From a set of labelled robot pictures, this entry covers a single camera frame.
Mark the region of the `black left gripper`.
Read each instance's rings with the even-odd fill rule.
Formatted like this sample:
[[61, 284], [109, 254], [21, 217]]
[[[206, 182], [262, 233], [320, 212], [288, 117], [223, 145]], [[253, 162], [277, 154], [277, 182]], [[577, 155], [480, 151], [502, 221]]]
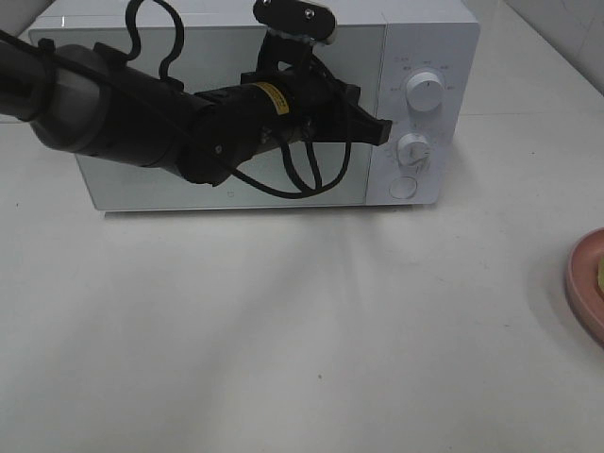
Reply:
[[366, 143], [381, 146], [390, 140], [393, 122], [361, 108], [361, 88], [312, 65], [289, 66], [241, 75], [244, 85], [264, 88], [276, 98], [278, 111], [304, 142]]

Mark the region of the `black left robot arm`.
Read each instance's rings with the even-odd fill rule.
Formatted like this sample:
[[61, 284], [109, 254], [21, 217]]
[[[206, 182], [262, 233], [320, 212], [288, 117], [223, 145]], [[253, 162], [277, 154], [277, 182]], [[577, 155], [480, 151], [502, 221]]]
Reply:
[[1, 37], [1, 111], [30, 125], [45, 146], [75, 155], [161, 169], [216, 187], [231, 177], [251, 186], [245, 162], [276, 149], [291, 199], [326, 192], [314, 146], [382, 145], [392, 124], [360, 105], [361, 90], [337, 78], [307, 44], [267, 36], [257, 68], [239, 84], [189, 93], [168, 68], [177, 40], [147, 75], [140, 51], [97, 43], [56, 46]]

